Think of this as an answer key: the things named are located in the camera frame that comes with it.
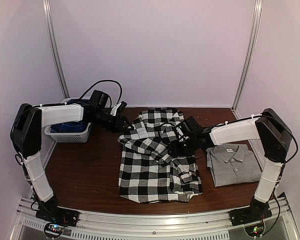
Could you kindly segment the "black white plaid shirt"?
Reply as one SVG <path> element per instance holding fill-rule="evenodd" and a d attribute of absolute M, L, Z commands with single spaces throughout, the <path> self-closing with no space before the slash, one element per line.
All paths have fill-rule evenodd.
<path fill-rule="evenodd" d="M 168 145 L 177 138 L 173 128 L 183 120 L 174 107 L 151 108 L 134 119 L 134 130 L 118 137 L 120 197 L 144 204 L 187 203 L 203 193 L 195 156 L 168 154 Z"/>

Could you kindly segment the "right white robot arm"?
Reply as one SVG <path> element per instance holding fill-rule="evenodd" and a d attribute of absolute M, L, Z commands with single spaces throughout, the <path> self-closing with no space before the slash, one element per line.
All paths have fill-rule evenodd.
<path fill-rule="evenodd" d="M 192 156 L 199 149 L 205 150 L 232 142 L 260 140 L 265 157 L 264 167 L 246 216 L 249 220 L 256 221 L 266 212 L 285 166 L 292 160 L 287 157 L 291 142 L 296 142 L 292 131 L 273 109 L 266 108 L 259 115 L 209 127 L 199 125 L 190 116 L 173 130 L 176 140 L 169 143 L 167 149 L 174 158 Z"/>

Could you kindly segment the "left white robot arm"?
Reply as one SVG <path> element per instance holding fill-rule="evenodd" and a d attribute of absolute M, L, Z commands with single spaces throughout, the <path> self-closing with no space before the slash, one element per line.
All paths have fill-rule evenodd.
<path fill-rule="evenodd" d="M 51 222 L 59 221 L 62 211 L 58 207 L 58 199 L 48 182 L 41 161 L 42 129 L 67 122 L 87 121 L 99 124 L 112 133 L 124 133 L 134 128 L 121 114 L 126 105 L 122 101 L 110 112 L 90 100 L 40 105 L 23 103 L 20 106 L 10 131 L 10 139 L 26 180 L 32 186 L 39 209 Z"/>

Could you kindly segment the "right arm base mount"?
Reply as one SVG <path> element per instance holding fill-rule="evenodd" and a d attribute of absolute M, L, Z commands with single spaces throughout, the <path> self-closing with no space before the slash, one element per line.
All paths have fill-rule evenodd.
<path fill-rule="evenodd" d="M 247 206 L 233 209 L 229 212 L 232 226 L 246 225 L 271 217 L 272 211 L 268 204 L 264 206 Z"/>

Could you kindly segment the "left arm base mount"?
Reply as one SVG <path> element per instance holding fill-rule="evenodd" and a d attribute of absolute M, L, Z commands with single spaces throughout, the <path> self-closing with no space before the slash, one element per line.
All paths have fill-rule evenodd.
<path fill-rule="evenodd" d="M 57 213 L 52 216 L 43 209 L 39 209 L 35 216 L 38 219 L 45 220 L 48 222 L 56 223 L 66 227 L 76 227 L 79 219 L 79 212 L 76 210 L 70 210 L 62 207 L 57 208 Z"/>

